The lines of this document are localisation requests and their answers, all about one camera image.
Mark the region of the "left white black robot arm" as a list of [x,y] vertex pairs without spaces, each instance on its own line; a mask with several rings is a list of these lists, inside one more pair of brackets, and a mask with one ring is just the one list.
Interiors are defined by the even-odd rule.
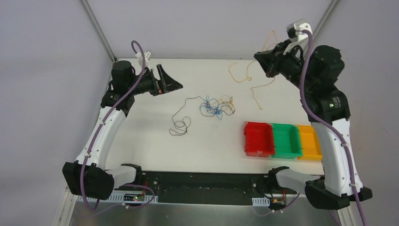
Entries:
[[127,185],[131,190],[143,186],[140,167],[124,163],[115,169],[106,170],[105,164],[115,136],[135,102],[135,96],[149,93],[163,95],[183,88],[170,77],[162,65],[156,69],[145,66],[137,74],[129,61],[118,61],[112,65],[111,81],[101,101],[96,125],[86,145],[74,162],[66,162],[62,173],[74,195],[107,200],[114,189]]

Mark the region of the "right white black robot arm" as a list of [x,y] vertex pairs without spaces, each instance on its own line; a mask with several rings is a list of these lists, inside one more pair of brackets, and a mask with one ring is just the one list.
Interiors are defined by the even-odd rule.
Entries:
[[288,188],[304,194],[320,210],[340,210],[351,202],[372,198],[372,190],[363,186],[353,159],[348,99],[335,86],[344,69],[340,50],[318,46],[306,63],[301,46],[285,52],[288,45],[289,41],[281,42],[272,50],[255,53],[254,58],[267,77],[280,74],[300,90],[319,140],[324,174],[313,176],[286,166],[273,168],[268,172],[268,189],[279,193]]

